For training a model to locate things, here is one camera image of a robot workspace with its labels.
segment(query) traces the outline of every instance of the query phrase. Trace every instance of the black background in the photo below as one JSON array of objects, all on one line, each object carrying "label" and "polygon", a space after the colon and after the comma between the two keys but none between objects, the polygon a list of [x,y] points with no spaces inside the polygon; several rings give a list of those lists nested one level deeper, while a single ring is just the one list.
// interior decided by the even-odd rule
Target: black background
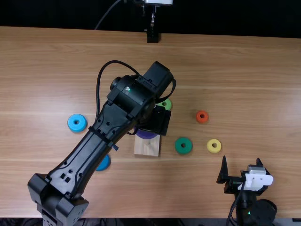
[{"label": "black background", "polygon": [[[0,0],[0,25],[94,29],[115,0]],[[142,32],[142,8],[121,1],[100,30]],[[159,32],[301,38],[301,0],[174,0]]]}]

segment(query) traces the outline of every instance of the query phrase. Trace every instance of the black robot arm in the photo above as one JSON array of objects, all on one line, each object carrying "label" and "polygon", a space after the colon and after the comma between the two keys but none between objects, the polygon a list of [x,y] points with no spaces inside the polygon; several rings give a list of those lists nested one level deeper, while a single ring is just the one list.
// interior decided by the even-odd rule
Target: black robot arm
[{"label": "black robot arm", "polygon": [[28,182],[44,226],[75,224],[88,206],[81,195],[95,169],[112,148],[118,150],[116,142],[134,126],[166,135],[171,113],[155,103],[171,82],[174,90],[173,75],[159,62],[144,76],[126,75],[113,81],[94,124],[68,157],[47,175],[34,174]]},{"label": "black robot arm", "polygon": [[273,177],[259,158],[256,160],[256,165],[249,165],[247,171],[241,171],[240,177],[233,177],[228,175],[227,160],[224,156],[216,182],[225,183],[224,193],[233,194],[235,197],[226,226],[231,222],[234,208],[236,208],[238,226],[273,226],[272,222],[277,213],[276,205],[270,200],[256,198],[273,182]]}]

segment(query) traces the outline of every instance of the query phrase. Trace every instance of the lime green ring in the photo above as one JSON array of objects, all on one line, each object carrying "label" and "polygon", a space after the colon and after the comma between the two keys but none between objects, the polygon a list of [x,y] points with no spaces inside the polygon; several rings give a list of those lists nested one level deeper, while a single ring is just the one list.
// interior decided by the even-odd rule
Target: lime green ring
[{"label": "lime green ring", "polygon": [[159,103],[157,105],[165,107],[165,109],[168,111],[170,111],[171,107],[173,106],[170,99],[166,99],[165,101],[162,101],[161,103]]},{"label": "lime green ring", "polygon": [[185,137],[177,139],[174,145],[179,154],[188,154],[192,150],[192,142]]}]

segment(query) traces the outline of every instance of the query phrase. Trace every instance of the wooden block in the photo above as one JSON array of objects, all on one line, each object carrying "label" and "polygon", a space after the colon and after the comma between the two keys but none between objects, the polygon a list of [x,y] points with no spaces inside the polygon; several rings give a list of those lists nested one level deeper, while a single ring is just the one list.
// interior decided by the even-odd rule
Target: wooden block
[{"label": "wooden block", "polygon": [[134,154],[159,156],[160,149],[160,136],[156,136],[152,139],[142,139],[135,136]]}]

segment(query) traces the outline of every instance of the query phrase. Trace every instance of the purple ring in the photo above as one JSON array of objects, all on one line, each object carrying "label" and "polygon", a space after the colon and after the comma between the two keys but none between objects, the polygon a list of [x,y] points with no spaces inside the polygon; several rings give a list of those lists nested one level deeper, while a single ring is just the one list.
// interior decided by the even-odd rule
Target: purple ring
[{"label": "purple ring", "polygon": [[139,129],[136,133],[136,135],[142,139],[146,139],[146,140],[149,140],[149,139],[153,139],[154,137],[157,136],[156,133],[152,133],[152,132],[148,132],[148,131],[145,131],[145,130],[141,130]]}]

